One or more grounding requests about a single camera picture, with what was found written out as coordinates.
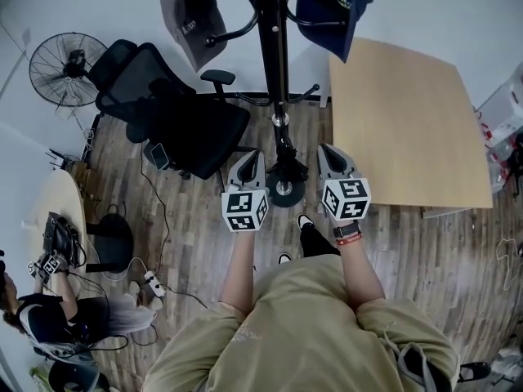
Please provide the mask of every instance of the wooden table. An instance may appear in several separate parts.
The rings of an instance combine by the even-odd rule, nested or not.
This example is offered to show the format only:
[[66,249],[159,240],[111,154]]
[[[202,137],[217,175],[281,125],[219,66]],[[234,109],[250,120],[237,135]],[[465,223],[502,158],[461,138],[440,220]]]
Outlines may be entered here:
[[456,67],[355,38],[330,57],[334,145],[369,179],[373,203],[492,207],[485,149]]
[[[43,233],[45,232],[49,212],[62,215],[78,231],[78,241],[86,249],[87,229],[83,201],[78,186],[73,177],[64,170],[53,171],[45,180],[42,191],[34,205],[34,209],[28,219],[27,238],[29,253],[32,261],[37,261],[43,254]],[[85,266],[75,269],[74,272],[85,273]],[[69,281],[76,294],[79,293],[80,285],[78,278],[69,276]],[[53,274],[48,287],[56,291],[56,275]]]

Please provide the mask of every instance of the smartphone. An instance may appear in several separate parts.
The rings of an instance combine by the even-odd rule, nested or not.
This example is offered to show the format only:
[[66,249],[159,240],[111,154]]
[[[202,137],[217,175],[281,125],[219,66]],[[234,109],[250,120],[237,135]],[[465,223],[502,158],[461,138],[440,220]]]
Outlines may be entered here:
[[157,144],[150,151],[150,153],[153,156],[154,165],[159,170],[166,170],[169,167],[169,164],[171,164],[171,159],[165,152],[165,149],[163,148],[163,145],[161,142],[159,144]]

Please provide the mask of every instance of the round table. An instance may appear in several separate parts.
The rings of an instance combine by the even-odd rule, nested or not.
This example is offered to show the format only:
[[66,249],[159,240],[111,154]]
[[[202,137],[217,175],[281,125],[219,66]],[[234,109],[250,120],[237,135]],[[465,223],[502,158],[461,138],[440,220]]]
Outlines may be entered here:
[[[43,233],[45,232],[49,212],[62,215],[78,231],[78,241],[84,251],[87,251],[87,228],[83,200],[74,178],[64,170],[53,171],[45,180],[29,219],[25,222],[29,243],[29,254],[32,261],[38,261],[43,254]],[[72,271],[85,273],[85,265]],[[77,296],[80,292],[78,278],[70,275],[69,282]],[[48,287],[56,291],[56,275],[49,280]]]

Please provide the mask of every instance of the chair armrest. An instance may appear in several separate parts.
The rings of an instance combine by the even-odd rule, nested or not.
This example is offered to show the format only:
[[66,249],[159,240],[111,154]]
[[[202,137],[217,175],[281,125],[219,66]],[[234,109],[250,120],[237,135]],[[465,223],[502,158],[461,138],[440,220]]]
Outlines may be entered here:
[[235,82],[236,76],[220,69],[208,69],[200,78],[206,82],[219,82],[229,86]]

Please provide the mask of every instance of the coat rack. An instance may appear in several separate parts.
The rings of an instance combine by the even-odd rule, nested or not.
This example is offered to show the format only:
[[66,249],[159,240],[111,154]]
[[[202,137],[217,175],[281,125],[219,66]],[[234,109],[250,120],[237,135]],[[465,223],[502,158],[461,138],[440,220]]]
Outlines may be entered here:
[[237,97],[257,106],[270,104],[274,106],[272,123],[275,130],[277,159],[275,165],[267,170],[266,183],[274,205],[291,207],[297,204],[305,194],[308,167],[296,159],[297,151],[288,135],[287,105],[305,100],[318,91],[320,86],[315,84],[302,96],[295,99],[289,98],[287,19],[307,27],[344,25],[344,22],[311,23],[299,20],[288,9],[288,0],[249,0],[249,2],[254,9],[251,20],[240,30],[210,36],[207,39],[207,45],[212,47],[219,42],[239,38],[258,25],[269,101],[260,102],[241,93],[237,93]]

